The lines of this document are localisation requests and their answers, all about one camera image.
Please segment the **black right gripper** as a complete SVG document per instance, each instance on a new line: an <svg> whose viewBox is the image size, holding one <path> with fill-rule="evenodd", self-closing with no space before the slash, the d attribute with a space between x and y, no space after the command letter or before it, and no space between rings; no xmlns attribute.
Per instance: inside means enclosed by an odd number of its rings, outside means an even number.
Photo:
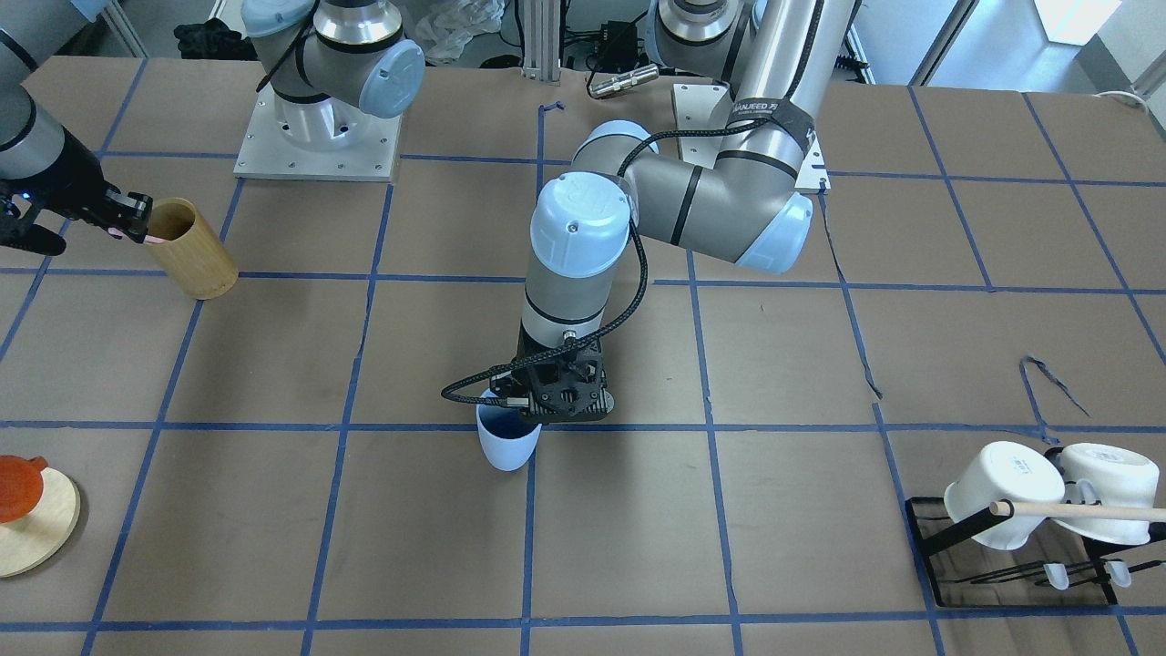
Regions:
<svg viewBox="0 0 1166 656"><path fill-rule="evenodd" d="M142 244L153 209L152 196L108 186L93 153L69 132L64 133L62 153L45 170L3 181L3 203L1 245L40 256L58 256L66 249L63 237L35 223L41 210L87 221L117 240L129 238Z"/></svg>

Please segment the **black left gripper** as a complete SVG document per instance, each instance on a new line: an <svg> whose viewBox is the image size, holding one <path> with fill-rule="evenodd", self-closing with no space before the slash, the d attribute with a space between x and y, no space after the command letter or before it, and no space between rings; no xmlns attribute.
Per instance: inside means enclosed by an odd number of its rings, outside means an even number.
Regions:
<svg viewBox="0 0 1166 656"><path fill-rule="evenodd" d="M490 390L524 421L597 421L614 407L600 340L586 325L552 323L538 336L520 329L517 357L491 374Z"/></svg>

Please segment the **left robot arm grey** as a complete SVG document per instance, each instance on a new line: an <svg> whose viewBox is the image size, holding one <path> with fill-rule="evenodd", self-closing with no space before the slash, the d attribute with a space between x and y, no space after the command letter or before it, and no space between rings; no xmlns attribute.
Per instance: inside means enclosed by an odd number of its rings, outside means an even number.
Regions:
<svg viewBox="0 0 1166 656"><path fill-rule="evenodd" d="M726 86L704 129L600 124L538 193L517 357L480 405L531 423L612 410L600 340L647 288L644 240L782 274L812 228L798 190L856 1L654 1L649 57Z"/></svg>

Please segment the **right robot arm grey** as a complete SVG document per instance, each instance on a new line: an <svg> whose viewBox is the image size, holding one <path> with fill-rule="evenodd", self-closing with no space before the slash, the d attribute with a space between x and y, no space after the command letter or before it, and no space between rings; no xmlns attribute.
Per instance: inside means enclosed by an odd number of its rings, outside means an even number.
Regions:
<svg viewBox="0 0 1166 656"><path fill-rule="evenodd" d="M117 240L148 240L154 200L105 178L96 155L24 89L24 80L93 24L104 1L3 2L3 246L58 256L66 241L40 227L43 210ZM292 104L337 100L391 119L424 79L424 51L388 1L246 1L241 15L265 68L262 85Z"/></svg>

